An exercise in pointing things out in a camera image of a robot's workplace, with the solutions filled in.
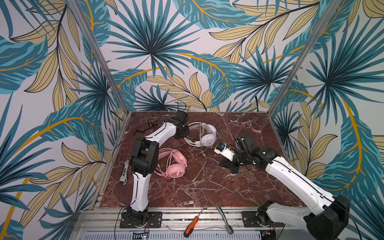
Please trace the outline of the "white headphones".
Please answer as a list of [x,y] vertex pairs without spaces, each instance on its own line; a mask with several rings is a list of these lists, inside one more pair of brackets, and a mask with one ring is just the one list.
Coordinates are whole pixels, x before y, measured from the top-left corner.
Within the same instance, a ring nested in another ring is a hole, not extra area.
[[199,131],[199,139],[194,141],[190,138],[184,138],[185,142],[194,147],[212,147],[217,141],[217,129],[211,124],[204,122],[193,122],[188,124],[190,132],[192,130]]

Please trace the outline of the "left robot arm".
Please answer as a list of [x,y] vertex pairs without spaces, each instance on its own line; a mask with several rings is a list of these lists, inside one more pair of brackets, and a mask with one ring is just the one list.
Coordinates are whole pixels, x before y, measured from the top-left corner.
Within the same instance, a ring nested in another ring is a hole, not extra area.
[[134,226],[147,224],[149,183],[159,161],[159,148],[171,137],[177,140],[187,137],[190,134],[188,119],[186,112],[178,110],[152,134],[135,138],[129,161],[134,178],[133,194],[127,207],[127,220]]

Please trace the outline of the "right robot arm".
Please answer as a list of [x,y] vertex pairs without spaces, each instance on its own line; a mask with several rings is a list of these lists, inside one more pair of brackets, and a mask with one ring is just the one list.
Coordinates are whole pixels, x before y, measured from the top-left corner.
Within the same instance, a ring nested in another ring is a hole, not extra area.
[[224,156],[220,166],[236,174],[240,167],[253,165],[266,171],[283,183],[304,204],[289,207],[267,201],[258,208],[253,218],[258,225],[270,227],[282,223],[307,230],[317,240],[336,240],[349,224],[350,201],[334,196],[322,189],[290,165],[286,159],[270,147],[260,148],[250,134],[235,139],[238,150],[219,143],[215,153]]

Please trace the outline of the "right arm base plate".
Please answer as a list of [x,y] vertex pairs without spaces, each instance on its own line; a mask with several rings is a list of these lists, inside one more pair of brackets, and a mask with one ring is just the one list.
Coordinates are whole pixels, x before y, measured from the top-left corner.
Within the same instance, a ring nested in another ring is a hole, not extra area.
[[243,211],[242,220],[245,228],[252,227],[283,227],[283,223],[275,223],[268,217],[265,212],[260,211]]

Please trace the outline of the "pink cat-ear headphones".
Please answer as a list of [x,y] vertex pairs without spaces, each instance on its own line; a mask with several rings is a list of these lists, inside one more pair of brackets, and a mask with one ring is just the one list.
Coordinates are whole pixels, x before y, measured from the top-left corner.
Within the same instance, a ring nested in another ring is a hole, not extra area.
[[160,164],[157,165],[154,173],[165,179],[176,179],[183,177],[188,167],[187,159],[177,149],[164,148],[159,150],[159,161],[166,158],[166,170],[161,169]]

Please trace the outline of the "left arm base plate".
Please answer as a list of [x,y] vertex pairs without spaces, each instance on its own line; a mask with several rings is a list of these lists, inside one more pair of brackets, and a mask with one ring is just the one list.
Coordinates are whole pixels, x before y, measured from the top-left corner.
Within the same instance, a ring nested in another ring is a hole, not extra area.
[[162,225],[162,212],[144,212],[135,211],[123,212],[120,222],[121,229],[134,229],[149,227],[150,229],[159,229]]

